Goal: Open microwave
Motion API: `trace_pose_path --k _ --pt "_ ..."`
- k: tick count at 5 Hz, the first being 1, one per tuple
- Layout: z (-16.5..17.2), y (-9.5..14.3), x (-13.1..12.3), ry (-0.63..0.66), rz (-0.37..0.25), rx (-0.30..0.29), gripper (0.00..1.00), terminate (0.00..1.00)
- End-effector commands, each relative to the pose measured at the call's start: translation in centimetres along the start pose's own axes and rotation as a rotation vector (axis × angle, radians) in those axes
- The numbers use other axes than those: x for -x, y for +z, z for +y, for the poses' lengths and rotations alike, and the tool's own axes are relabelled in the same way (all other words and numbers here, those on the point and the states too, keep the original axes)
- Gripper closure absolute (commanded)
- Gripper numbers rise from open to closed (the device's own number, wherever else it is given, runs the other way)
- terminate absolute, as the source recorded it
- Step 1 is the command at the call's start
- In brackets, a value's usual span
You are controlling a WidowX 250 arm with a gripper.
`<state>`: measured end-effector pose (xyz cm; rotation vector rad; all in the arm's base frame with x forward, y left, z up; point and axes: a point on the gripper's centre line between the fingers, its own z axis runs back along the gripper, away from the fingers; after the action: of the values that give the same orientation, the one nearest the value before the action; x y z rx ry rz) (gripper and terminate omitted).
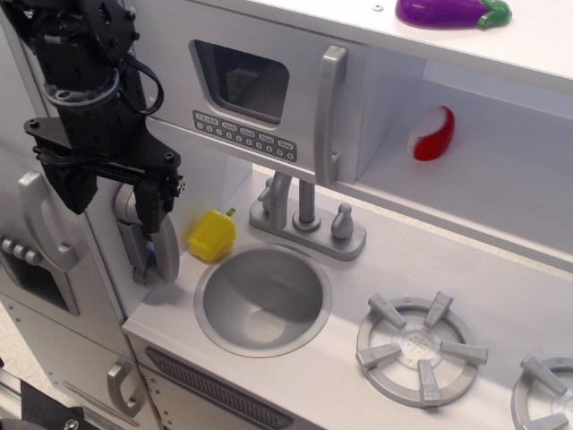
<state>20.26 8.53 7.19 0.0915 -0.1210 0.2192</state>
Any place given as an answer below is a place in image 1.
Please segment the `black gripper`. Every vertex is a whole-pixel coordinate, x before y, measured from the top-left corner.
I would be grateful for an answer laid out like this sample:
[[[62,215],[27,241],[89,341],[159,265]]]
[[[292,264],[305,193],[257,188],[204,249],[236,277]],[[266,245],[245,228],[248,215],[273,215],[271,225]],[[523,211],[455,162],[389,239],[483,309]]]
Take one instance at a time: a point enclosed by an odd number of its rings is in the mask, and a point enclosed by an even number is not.
[[[184,189],[177,173],[180,156],[154,138],[146,127],[141,91],[80,109],[59,108],[59,117],[28,120],[25,133],[48,182],[64,205],[83,213],[98,190],[97,177],[135,185],[135,208],[146,235],[159,232]]]

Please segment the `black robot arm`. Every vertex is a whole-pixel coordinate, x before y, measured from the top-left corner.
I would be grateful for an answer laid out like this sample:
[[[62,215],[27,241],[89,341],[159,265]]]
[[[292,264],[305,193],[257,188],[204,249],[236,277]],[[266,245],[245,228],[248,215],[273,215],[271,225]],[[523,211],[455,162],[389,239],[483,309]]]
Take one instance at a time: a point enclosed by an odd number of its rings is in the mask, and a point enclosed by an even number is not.
[[[38,59],[56,118],[29,120],[37,159],[65,206],[81,214],[104,177],[133,187],[145,234],[159,232],[184,188],[180,155],[146,126],[159,110],[141,77],[157,75],[132,52],[135,12],[117,1],[3,1],[1,10]]]

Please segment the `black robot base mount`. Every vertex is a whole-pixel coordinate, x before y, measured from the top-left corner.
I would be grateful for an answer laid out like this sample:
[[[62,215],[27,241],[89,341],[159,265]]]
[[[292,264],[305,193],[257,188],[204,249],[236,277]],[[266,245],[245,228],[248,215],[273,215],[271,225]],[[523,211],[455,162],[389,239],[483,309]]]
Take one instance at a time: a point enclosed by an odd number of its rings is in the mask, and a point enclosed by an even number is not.
[[[1,361],[2,429],[90,429],[82,408],[66,407],[4,370]]]

